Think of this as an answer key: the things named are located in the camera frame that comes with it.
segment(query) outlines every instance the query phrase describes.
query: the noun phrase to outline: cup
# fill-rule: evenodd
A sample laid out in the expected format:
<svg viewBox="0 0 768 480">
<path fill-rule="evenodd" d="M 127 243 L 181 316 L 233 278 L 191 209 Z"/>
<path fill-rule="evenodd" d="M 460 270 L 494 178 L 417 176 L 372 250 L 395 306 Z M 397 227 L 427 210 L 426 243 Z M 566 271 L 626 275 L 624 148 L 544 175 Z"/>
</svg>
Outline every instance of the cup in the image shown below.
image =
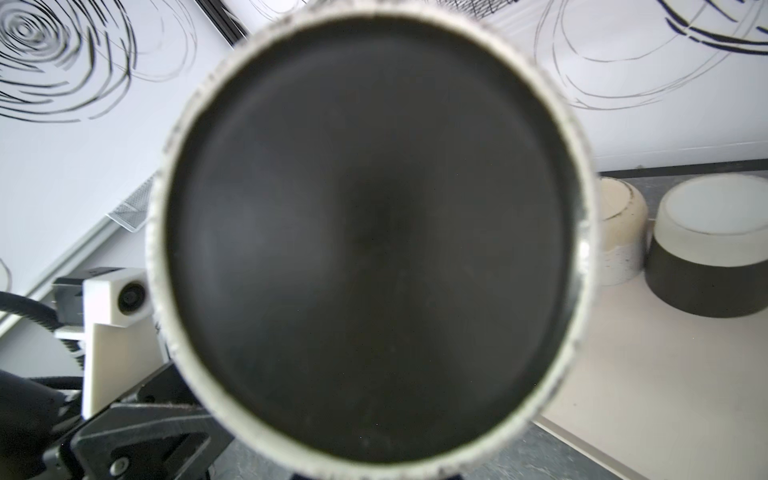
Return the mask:
<svg viewBox="0 0 768 480">
<path fill-rule="evenodd" d="M 310 478 L 444 478 L 554 395 L 599 258 L 595 177 L 534 65 L 423 3 L 303 9 L 171 133 L 148 270 L 170 353 Z"/>
</svg>

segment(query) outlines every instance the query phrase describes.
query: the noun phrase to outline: white bracket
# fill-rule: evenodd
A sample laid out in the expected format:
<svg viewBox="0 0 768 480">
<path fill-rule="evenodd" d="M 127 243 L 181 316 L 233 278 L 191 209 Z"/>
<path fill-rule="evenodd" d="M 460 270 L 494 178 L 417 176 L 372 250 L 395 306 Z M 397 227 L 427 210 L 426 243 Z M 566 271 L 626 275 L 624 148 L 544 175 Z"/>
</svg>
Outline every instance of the white bracket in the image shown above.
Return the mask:
<svg viewBox="0 0 768 480">
<path fill-rule="evenodd" d="M 137 310 L 121 311 L 121 292 L 129 284 L 142 286 L 145 299 Z M 83 282 L 84 419 L 163 365 L 152 312 L 144 269 L 125 268 Z"/>
</svg>

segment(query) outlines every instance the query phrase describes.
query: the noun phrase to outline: white table surface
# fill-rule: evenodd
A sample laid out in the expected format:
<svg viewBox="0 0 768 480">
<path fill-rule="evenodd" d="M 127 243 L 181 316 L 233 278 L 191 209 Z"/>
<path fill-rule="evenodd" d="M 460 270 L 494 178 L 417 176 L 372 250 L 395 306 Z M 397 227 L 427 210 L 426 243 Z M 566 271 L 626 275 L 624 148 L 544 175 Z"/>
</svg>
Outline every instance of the white table surface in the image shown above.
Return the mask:
<svg viewBox="0 0 768 480">
<path fill-rule="evenodd" d="M 584 350 L 543 416 L 651 480 L 765 479 L 766 369 L 768 310 L 690 315 L 641 274 L 603 288 Z"/>
</svg>

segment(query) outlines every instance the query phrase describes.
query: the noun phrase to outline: screw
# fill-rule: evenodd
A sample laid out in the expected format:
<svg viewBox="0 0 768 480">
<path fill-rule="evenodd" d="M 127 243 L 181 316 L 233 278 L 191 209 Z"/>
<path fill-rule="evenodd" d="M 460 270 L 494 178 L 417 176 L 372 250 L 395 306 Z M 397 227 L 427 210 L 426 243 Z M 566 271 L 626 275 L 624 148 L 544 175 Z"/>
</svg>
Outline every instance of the screw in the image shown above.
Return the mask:
<svg viewBox="0 0 768 480">
<path fill-rule="evenodd" d="M 109 475 L 112 475 L 113 477 L 119 477 L 120 475 L 123 475 L 126 470 L 128 470 L 128 466 L 131 464 L 131 461 L 128 460 L 128 457 L 120 457 L 114 462 L 112 462 L 112 465 L 109 466 Z"/>
</svg>

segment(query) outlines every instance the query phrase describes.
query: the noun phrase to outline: mesh grate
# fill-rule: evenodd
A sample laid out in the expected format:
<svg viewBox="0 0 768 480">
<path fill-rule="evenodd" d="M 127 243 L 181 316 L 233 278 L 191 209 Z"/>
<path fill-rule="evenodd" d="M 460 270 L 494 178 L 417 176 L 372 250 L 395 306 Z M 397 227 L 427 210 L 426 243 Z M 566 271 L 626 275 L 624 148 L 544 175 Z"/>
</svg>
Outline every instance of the mesh grate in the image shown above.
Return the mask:
<svg viewBox="0 0 768 480">
<path fill-rule="evenodd" d="M 138 232 L 147 222 L 151 190 L 152 178 L 142 183 L 123 203 L 108 213 L 107 217 L 129 232 Z"/>
</svg>

